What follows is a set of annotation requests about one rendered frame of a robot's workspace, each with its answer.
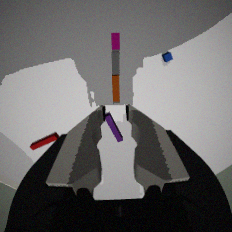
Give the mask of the grey rod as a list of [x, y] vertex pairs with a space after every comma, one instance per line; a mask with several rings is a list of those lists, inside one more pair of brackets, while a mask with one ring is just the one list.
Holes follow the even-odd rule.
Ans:
[[119, 75], [119, 51], [112, 52], [112, 75]]

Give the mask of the red rod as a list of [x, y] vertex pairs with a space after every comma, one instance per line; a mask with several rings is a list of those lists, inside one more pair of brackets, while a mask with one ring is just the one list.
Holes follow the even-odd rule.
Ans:
[[50, 142], [53, 142], [53, 141], [57, 140], [58, 138], [59, 138], [59, 135], [57, 133], [51, 134], [51, 135], [49, 135], [49, 136], [47, 136], [47, 137], [45, 137], [45, 138], [43, 138], [43, 139], [41, 139], [39, 141], [36, 141], [36, 142], [32, 143], [30, 145], [30, 148], [32, 150], [37, 149], [37, 148], [39, 148], [41, 146], [44, 146], [44, 145], [46, 145], [46, 144], [48, 144]]

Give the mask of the small blue cube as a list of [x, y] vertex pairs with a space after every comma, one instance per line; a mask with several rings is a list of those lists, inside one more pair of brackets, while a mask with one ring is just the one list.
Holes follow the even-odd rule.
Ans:
[[173, 59], [173, 58], [172, 58], [172, 55], [171, 55], [171, 52], [166, 52], [166, 53], [164, 53], [164, 54], [162, 55], [162, 57], [163, 57], [164, 62], [168, 62], [168, 61], [170, 61], [170, 60]]

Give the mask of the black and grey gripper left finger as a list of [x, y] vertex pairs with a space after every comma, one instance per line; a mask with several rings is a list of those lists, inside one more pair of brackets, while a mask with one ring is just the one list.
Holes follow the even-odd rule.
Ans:
[[79, 188], [89, 189], [93, 196], [102, 180], [97, 144], [105, 113], [101, 105], [62, 134], [33, 164], [14, 195], [4, 232], [20, 232], [45, 209], [76, 200]]

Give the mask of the orange rod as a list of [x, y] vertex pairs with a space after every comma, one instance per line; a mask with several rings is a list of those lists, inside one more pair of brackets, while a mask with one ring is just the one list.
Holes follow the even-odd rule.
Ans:
[[119, 75], [112, 75], [113, 102], [120, 102]]

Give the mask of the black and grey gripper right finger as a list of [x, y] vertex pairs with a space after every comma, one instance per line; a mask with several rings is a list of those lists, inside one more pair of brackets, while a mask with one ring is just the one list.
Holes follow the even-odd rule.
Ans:
[[[185, 142], [132, 105], [126, 105], [132, 125], [134, 177], [144, 188], [158, 185], [162, 197], [188, 201], [211, 215], [225, 230], [232, 232], [232, 213], [216, 175]], [[146, 189], [146, 190], [145, 190]]]

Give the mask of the purple rod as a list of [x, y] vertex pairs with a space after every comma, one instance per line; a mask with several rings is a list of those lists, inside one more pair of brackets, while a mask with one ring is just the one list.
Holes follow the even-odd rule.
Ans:
[[105, 120], [106, 120], [107, 124], [109, 125], [112, 133], [114, 134], [116, 140], [118, 142], [123, 141], [123, 137], [122, 137], [116, 123], [114, 122], [110, 112], [105, 115]]

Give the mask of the magenta rod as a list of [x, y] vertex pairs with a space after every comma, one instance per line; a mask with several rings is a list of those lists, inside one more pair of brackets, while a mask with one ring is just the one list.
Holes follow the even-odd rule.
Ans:
[[111, 37], [112, 37], [112, 50], [120, 49], [119, 33], [111, 33]]

